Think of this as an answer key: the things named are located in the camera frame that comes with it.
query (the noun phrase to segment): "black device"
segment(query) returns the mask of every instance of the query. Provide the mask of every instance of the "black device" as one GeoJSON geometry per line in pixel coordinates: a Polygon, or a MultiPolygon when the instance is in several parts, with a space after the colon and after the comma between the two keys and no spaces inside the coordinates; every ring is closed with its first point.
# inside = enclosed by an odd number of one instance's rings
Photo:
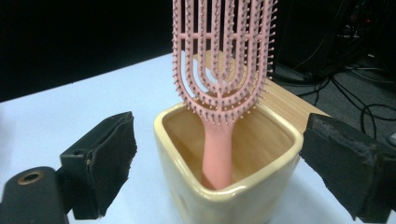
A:
{"type": "Polygon", "coordinates": [[[2,224],[68,223],[106,214],[128,178],[136,153],[131,112],[104,119],[61,154],[62,167],[36,167],[10,178],[0,203],[2,224]]]}
{"type": "Polygon", "coordinates": [[[396,150],[341,120],[310,114],[300,155],[353,219],[386,223],[396,210],[396,150]]]}
{"type": "Polygon", "coordinates": [[[378,20],[378,1],[299,0],[281,8],[290,14],[279,44],[281,63],[320,79],[360,55],[378,20]]]}

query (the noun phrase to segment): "cream ceramic cup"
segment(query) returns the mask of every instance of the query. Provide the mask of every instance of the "cream ceramic cup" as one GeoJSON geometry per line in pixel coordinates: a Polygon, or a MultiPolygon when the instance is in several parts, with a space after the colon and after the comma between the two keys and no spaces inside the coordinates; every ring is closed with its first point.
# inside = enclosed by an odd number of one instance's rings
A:
{"type": "Polygon", "coordinates": [[[183,104],[154,121],[163,173],[184,223],[262,224],[270,220],[302,148],[301,134],[265,105],[239,119],[233,131],[233,183],[200,184],[204,150],[201,120],[183,104]]]}

